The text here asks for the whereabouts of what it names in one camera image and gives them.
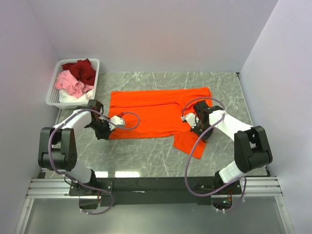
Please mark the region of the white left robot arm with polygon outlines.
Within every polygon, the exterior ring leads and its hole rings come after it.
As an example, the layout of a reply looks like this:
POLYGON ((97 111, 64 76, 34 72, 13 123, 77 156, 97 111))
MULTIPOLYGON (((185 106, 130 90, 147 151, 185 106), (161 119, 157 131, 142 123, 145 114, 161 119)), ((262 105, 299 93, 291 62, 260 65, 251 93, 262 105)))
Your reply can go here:
POLYGON ((78 162, 75 135, 80 130, 91 128, 98 140, 108 140, 113 126, 105 118, 100 118, 103 111, 103 104, 93 99, 85 108, 75 109, 63 123, 44 127, 40 132, 39 166, 50 171, 59 171, 61 175, 69 174, 70 178, 81 182, 72 182, 72 189, 87 196, 98 193, 97 178, 93 170, 78 162))

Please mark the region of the orange t shirt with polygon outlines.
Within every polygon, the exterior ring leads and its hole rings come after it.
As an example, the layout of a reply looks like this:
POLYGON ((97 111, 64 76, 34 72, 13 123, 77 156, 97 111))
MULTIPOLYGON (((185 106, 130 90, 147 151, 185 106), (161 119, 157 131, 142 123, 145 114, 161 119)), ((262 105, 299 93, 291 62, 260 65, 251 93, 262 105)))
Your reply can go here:
POLYGON ((110 139, 174 137, 173 146, 200 159, 205 143, 195 147, 197 135, 190 131, 181 116, 192 113, 189 101, 207 97, 209 106, 212 93, 207 87, 178 90, 118 91, 111 93, 109 117, 124 114, 126 130, 116 129, 110 139))

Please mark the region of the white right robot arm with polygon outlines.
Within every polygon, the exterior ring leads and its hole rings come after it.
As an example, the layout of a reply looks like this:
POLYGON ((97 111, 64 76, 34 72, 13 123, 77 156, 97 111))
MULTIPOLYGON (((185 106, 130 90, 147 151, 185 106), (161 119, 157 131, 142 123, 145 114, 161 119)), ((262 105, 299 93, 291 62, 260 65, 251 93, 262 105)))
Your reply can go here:
POLYGON ((238 181, 246 173, 270 164, 273 160, 265 129, 251 126, 229 115, 220 106, 208 106, 201 100, 194 106, 194 113, 182 117, 190 126, 190 131, 198 136, 190 155, 199 142, 207 142, 214 128, 227 135, 234 142, 234 160, 214 176, 214 190, 205 194, 224 195, 231 189, 231 183, 238 181))

